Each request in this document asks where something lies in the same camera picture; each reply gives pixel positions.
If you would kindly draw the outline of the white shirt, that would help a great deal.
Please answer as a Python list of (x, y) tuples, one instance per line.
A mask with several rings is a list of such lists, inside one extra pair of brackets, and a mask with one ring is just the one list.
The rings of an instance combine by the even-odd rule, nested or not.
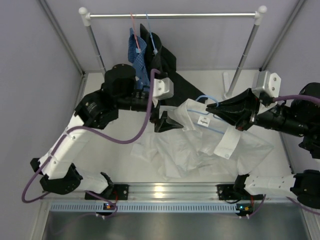
[[(153, 165), (166, 180), (181, 179), (198, 172), (200, 176), (228, 174), (246, 175), (263, 162), (274, 146), (268, 141), (208, 116), (188, 112), (206, 111), (204, 103), (187, 99), (168, 115), (181, 129), (162, 133), (146, 132), (135, 143), (131, 156)], [(225, 132), (220, 134), (197, 126), (199, 123)]]

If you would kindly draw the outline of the light blue wire hanger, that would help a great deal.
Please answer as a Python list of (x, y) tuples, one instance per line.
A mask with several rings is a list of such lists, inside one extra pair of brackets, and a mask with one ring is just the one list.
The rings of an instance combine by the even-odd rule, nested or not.
[[(215, 99), (215, 98), (212, 97), (212, 96), (205, 95), (205, 94), (198, 96), (195, 101), (196, 101), (196, 102), (199, 102), (200, 99), (204, 99), (204, 98), (210, 99), (210, 100), (212, 100), (213, 102), (215, 102), (217, 105), (219, 105), (219, 101), (218, 101), (217, 99)], [(196, 114), (199, 114), (199, 115), (203, 115), (203, 116), (208, 116), (208, 115), (210, 114), (210, 112), (208, 112), (207, 110), (206, 110), (205, 112), (203, 112), (203, 111), (197, 111), (197, 110), (193, 110), (193, 109), (187, 109), (186, 111), (187, 111), (187, 112), (191, 112), (191, 113), (196, 113)], [(214, 117), (215, 119), (223, 122), (223, 120), (222, 120), (221, 118), (219, 118), (219, 117), (217, 117), (217, 116), (215, 116), (215, 115), (213, 115), (213, 117)], [(213, 132), (215, 132), (215, 133), (219, 133), (219, 134), (222, 134), (222, 135), (225, 134), (225, 132), (222, 132), (222, 131), (220, 131), (220, 130), (214, 129), (214, 128), (212, 128), (212, 127), (209, 127), (209, 124), (207, 124), (207, 126), (206, 126), (206, 125), (201, 125), (201, 124), (198, 123), (198, 122), (195, 123), (195, 124), (196, 124), (198, 127), (204, 127), (204, 128), (206, 128), (206, 129), (208, 129), (208, 130), (210, 130), (210, 131), (213, 131)]]

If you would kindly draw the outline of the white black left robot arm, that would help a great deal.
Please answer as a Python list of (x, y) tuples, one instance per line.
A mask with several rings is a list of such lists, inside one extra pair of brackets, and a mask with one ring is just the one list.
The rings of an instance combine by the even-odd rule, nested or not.
[[(153, 100), (167, 100), (182, 95), (184, 78), (177, 72), (151, 69), (147, 84), (137, 89), (136, 70), (128, 64), (117, 64), (104, 74), (104, 82), (97, 91), (89, 93), (79, 102), (65, 131), (53, 147), (41, 158), (34, 158), (30, 165), (35, 175), (41, 175), (40, 184), (46, 195), (66, 195), (75, 190), (91, 191), (101, 199), (113, 195), (114, 184), (104, 172), (88, 172), (75, 166), (74, 159), (93, 135), (111, 142), (127, 145), (138, 140), (148, 123), (157, 126), (155, 113), (158, 106)], [(101, 131), (119, 117), (119, 110), (144, 112), (141, 129), (131, 139), (119, 140)]]

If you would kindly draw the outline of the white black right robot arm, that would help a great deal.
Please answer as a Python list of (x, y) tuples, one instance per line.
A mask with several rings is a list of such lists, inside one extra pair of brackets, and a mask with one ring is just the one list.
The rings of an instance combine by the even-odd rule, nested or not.
[(307, 160), (320, 162), (320, 84), (310, 82), (299, 94), (272, 96), (248, 88), (241, 94), (206, 106), (238, 131), (252, 126), (282, 133), (291, 168), (290, 175), (258, 176), (238, 174), (232, 192), (243, 199), (248, 195), (276, 195), (320, 208), (320, 168), (311, 169)]

